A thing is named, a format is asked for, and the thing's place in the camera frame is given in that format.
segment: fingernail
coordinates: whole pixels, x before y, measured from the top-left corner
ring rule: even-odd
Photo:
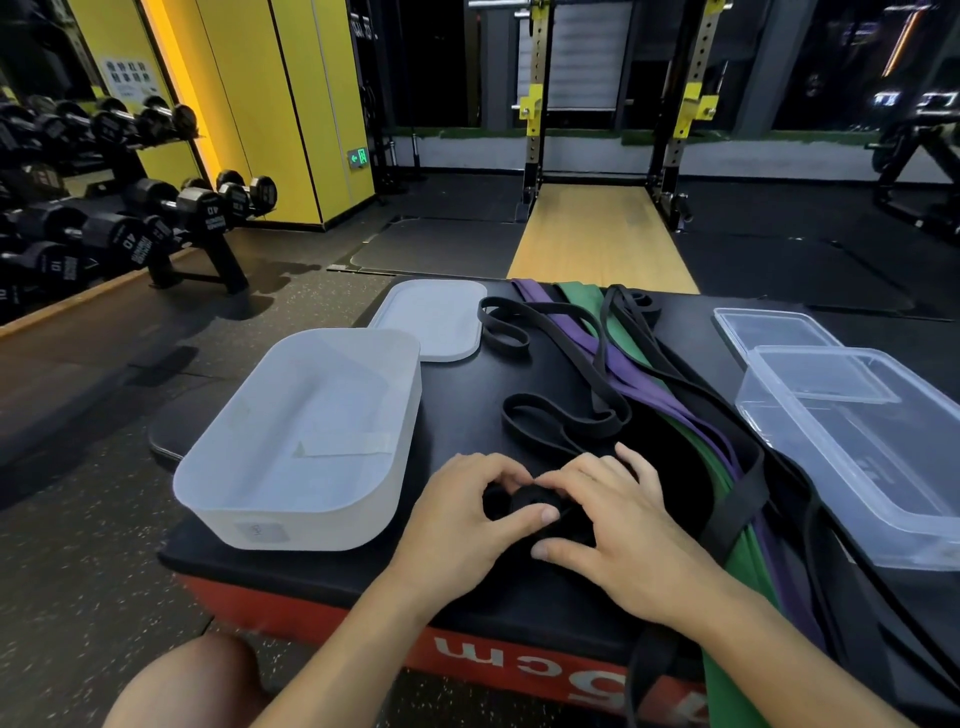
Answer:
[[[549,525],[553,521],[556,521],[560,517],[560,511],[557,510],[556,506],[548,505],[542,511],[540,511],[540,520],[543,521],[543,525]]]

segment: wooden platform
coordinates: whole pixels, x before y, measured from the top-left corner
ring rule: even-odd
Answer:
[[[545,184],[508,278],[700,292],[643,187]]]

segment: green resistance band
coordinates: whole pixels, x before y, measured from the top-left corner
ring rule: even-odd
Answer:
[[[585,308],[599,319],[600,308],[603,305],[603,293],[597,286],[578,282],[559,283],[558,285],[568,301]],[[639,346],[627,333],[627,329],[616,319],[609,319],[608,332],[613,342],[620,349],[638,361],[647,365],[650,364]],[[660,385],[666,387],[663,382],[660,382]],[[713,497],[719,500],[729,493],[733,487],[733,481],[727,469],[720,463],[716,453],[685,425],[662,413],[660,413],[660,416],[677,429],[697,450],[700,459],[707,467],[710,482],[713,486]],[[725,569],[735,579],[764,595],[770,603],[778,609],[780,608],[770,572],[763,560],[760,545],[756,540],[756,533],[754,533],[752,526],[740,534],[740,538],[733,546]],[[706,652],[704,653],[704,675],[707,679],[707,697],[712,728],[769,728],[766,720],[756,710],[753,703],[747,699],[730,676]]]

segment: left hand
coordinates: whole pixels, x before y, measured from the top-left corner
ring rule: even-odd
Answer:
[[[508,547],[560,517],[541,503],[491,521],[483,512],[483,493],[493,482],[512,495],[533,477],[499,453],[454,455],[414,506],[384,576],[412,590],[428,619],[475,588]]]

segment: squat rack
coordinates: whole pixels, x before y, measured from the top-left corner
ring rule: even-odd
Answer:
[[[530,90],[519,100],[520,119],[527,123],[527,154],[523,165],[523,191],[516,205],[516,220],[526,222],[543,184],[543,137],[546,132],[547,97],[550,87],[550,52],[555,10],[558,5],[588,5],[605,0],[469,0],[475,10],[529,9],[533,56]],[[632,0],[635,6],[639,0]],[[660,113],[654,128],[654,148],[646,187],[660,217],[671,230],[680,230],[692,219],[686,195],[677,192],[680,161],[690,127],[696,120],[712,119],[718,96],[703,94],[704,74],[719,14],[729,7],[726,0],[684,0],[684,12],[673,58],[660,97]],[[623,73],[630,72],[624,62]]]

